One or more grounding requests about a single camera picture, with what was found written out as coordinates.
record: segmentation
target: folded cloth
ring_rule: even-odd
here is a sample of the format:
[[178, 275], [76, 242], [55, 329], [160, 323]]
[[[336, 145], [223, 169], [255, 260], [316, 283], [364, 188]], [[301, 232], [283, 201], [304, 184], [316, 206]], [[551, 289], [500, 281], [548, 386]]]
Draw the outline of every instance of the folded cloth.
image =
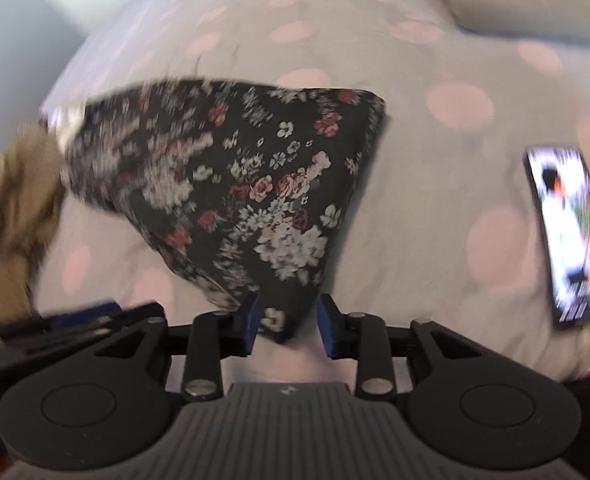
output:
[[33, 314], [30, 279], [59, 223], [64, 158], [41, 123], [0, 155], [0, 323]]

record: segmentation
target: phone screen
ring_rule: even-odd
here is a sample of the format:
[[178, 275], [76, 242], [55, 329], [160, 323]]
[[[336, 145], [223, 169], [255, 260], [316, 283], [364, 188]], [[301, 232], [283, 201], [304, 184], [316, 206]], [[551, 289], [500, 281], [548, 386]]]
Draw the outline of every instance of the phone screen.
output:
[[554, 317], [590, 322], [590, 177], [577, 148], [532, 148], [528, 167], [549, 252]]

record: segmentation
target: metal screw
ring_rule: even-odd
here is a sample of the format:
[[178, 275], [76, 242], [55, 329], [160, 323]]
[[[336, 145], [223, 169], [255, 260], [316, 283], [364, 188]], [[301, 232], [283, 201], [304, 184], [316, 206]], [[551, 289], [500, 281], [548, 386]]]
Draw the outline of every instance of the metal screw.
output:
[[193, 379], [186, 383], [184, 391], [191, 397], [206, 397], [217, 391], [217, 384], [208, 379]]
[[366, 379], [361, 384], [361, 389], [370, 395], [386, 395], [393, 389], [393, 383], [387, 379], [376, 377], [373, 379]]

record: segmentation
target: polka dot bedsheet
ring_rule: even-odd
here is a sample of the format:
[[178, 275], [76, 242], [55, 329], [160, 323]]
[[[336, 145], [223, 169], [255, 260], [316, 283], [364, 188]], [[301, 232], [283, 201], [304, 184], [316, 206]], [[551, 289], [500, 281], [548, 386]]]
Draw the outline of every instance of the polka dot bedsheet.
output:
[[[389, 119], [325, 290], [345, 312], [429, 317], [554, 378], [588, 370], [590, 327], [551, 326], [522, 155], [578, 144], [590, 167], [590, 49], [467, 34], [442, 0], [137, 0], [86, 41], [43, 108], [182, 76], [382, 97]], [[125, 219], [68, 198], [36, 303], [105, 298], [157, 300], [176, 324], [213, 309]], [[325, 358], [311, 319], [224, 369], [229, 383], [351, 383], [355, 365]]]

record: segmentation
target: black hair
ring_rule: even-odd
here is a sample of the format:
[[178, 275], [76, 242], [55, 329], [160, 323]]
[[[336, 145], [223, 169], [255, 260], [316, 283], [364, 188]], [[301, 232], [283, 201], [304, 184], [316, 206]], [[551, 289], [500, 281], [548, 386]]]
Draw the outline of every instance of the black hair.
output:
[[559, 179], [560, 174], [555, 168], [544, 168], [544, 170], [542, 170], [542, 180], [544, 181], [544, 186], [546, 186], [547, 191], [553, 191], [555, 183]]

